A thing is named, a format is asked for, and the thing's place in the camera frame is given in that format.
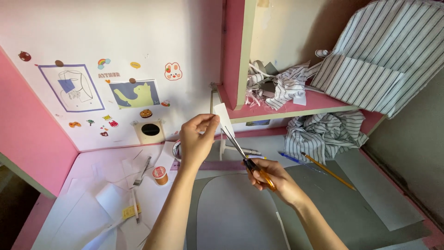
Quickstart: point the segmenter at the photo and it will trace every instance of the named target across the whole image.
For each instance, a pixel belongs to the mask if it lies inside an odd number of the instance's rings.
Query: pink shelf
[[[221,96],[222,102],[229,102],[228,95],[226,93],[226,90],[223,85],[218,86],[218,91]],[[270,108],[269,106],[261,105],[261,106],[254,106],[252,108],[244,105],[242,109],[240,110],[231,110],[230,107],[227,105],[227,111],[230,119],[236,119],[236,118],[245,118],[245,117],[255,117],[255,116],[261,116],[261,115],[270,115],[270,114],[281,114],[281,113],[290,113],[290,112],[298,112],[298,111],[308,111],[308,110],[314,110],[314,109],[327,109],[327,108],[338,108],[338,107],[344,107],[344,109],[347,109],[347,107],[350,107],[349,110],[356,109],[356,107],[344,103],[342,101],[336,100],[332,97],[329,97],[325,94],[313,92],[313,91],[307,91],[307,106],[297,105],[293,104],[292,102],[285,103],[284,106],[282,106],[278,110],[274,110]]]

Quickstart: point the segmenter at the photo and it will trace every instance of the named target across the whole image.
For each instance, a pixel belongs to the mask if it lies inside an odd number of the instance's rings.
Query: left hand
[[[214,142],[214,133],[220,118],[213,114],[200,114],[182,125],[180,130],[180,146],[182,149],[181,165],[190,165],[197,171],[208,156]]]

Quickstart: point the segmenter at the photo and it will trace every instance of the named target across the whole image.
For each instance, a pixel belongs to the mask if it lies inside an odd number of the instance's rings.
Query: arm
[[[277,188],[276,194],[294,209],[314,250],[348,249],[327,224],[314,203],[279,162],[260,158],[253,158],[252,161],[268,173]],[[249,172],[248,178],[257,189],[266,188],[264,184],[257,183],[256,179],[265,182],[257,171],[253,175]]]
[[[210,152],[218,124],[219,116],[200,114],[182,125],[182,162],[143,250],[183,249],[194,179]]]

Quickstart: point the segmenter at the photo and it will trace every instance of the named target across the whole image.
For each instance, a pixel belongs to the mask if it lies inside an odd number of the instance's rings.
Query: right hand
[[[273,181],[276,186],[277,190],[275,193],[287,205],[298,206],[309,200],[308,196],[302,191],[278,161],[270,161],[262,158],[252,158],[251,160],[258,167],[267,172],[271,181]],[[251,174],[249,170],[247,170],[247,172],[252,185],[259,190],[267,188],[267,185],[265,185],[267,181],[260,176],[258,171],[254,171],[253,174]]]

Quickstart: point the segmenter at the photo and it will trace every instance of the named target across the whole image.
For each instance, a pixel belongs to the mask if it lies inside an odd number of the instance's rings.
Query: shelf
[[[221,102],[228,103],[228,95],[223,85],[218,85],[218,92]],[[305,94],[307,97],[307,106],[293,104],[291,101],[288,101],[278,110],[274,110],[265,105],[256,105],[252,108],[243,105],[240,110],[232,110],[230,106],[227,105],[228,116],[230,117],[231,123],[242,123],[359,109],[356,106],[336,100],[325,94],[313,91],[306,91]]]

